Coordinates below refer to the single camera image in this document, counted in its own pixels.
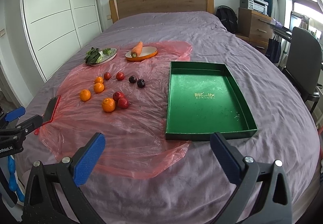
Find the gray chair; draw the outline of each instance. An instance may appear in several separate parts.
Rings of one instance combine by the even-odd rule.
[[[317,83],[321,63],[319,42],[307,30],[294,27],[287,63],[282,72],[299,91],[304,102],[314,102],[310,113],[313,113],[320,98]]]

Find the tangerine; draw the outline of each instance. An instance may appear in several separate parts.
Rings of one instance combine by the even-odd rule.
[[[97,94],[98,93],[101,93],[103,90],[104,90],[104,85],[102,83],[96,83],[94,86],[93,86],[93,90],[94,92],[96,92]]]
[[[80,92],[80,99],[85,102],[87,100],[89,100],[91,98],[91,92],[87,89],[83,89],[81,92]]]
[[[101,76],[98,76],[95,80],[94,80],[94,83],[97,84],[97,83],[102,83],[103,84],[104,80]]]
[[[102,101],[102,109],[105,112],[112,112],[116,109],[116,102],[113,100],[113,98],[104,98]]]

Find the headboard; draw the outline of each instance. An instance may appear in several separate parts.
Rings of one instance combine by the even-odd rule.
[[[109,5],[113,23],[142,13],[195,11],[214,13],[214,0],[109,0]]]

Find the light switch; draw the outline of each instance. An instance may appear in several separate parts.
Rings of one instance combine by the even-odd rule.
[[[1,31],[0,31],[0,37],[2,37],[2,36],[4,36],[5,35],[5,29],[2,29]]]

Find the red plastic bag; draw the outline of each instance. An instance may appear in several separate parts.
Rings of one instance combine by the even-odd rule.
[[[103,65],[74,68],[58,89],[60,102],[51,123],[41,127],[39,138],[57,160],[72,156],[95,132],[106,138],[106,147],[96,169],[109,174],[147,179],[155,177],[187,152],[189,142],[165,141],[168,83],[171,61],[189,61],[192,46],[186,42],[146,44],[158,49],[156,56],[142,62],[128,62],[124,55],[133,46],[118,49],[116,57]],[[118,81],[117,72],[125,79]],[[105,89],[96,94],[94,79],[109,72]],[[146,82],[144,88],[131,84],[135,75]],[[82,89],[89,89],[91,99],[80,101]],[[121,91],[131,103],[128,109],[118,107],[111,113],[102,110],[101,102]]]

